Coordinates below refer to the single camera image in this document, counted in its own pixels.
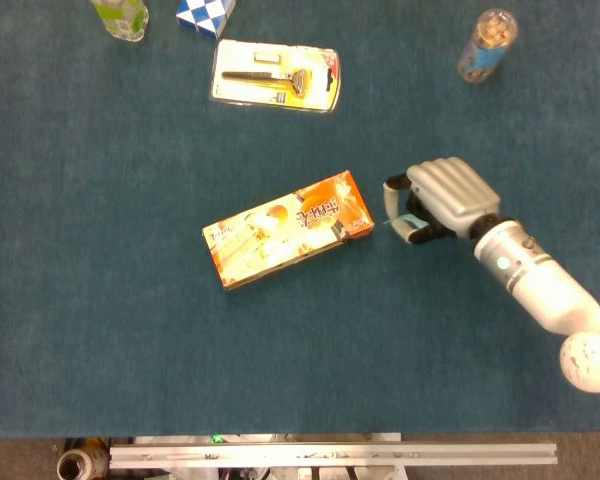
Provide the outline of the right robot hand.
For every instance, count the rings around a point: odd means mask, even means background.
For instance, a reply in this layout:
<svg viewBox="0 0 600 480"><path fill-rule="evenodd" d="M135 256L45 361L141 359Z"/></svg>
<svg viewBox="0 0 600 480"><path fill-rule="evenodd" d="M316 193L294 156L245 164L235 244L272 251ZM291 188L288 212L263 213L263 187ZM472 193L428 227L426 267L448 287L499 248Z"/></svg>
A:
<svg viewBox="0 0 600 480"><path fill-rule="evenodd" d="M468 239L474 223L500 213L498 194L458 157L412 165L389 177L383 193L388 223L408 244Z"/></svg>

